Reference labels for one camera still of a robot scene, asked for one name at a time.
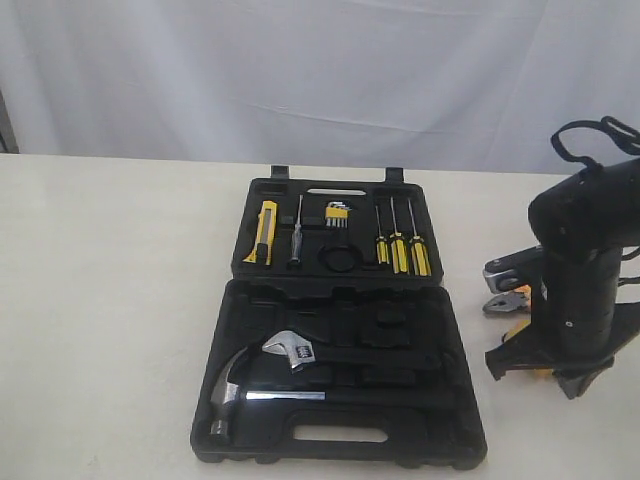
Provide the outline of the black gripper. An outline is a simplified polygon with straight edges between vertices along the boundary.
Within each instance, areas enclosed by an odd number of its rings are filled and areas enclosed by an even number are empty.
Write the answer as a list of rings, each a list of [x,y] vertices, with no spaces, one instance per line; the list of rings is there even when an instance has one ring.
[[[595,252],[581,262],[543,249],[531,324],[485,353],[493,379],[510,371],[551,370],[568,399],[581,397],[613,366],[621,263],[620,248]]]

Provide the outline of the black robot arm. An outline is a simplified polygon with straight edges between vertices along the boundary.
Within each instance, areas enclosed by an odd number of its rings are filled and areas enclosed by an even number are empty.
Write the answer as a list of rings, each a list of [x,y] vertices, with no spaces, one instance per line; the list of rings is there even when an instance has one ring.
[[[586,167],[528,207],[538,244],[491,260],[495,293],[528,285],[528,326],[486,352],[495,379],[549,370],[565,395],[582,396],[639,335],[639,305],[616,300],[626,248],[639,245],[639,162]]]

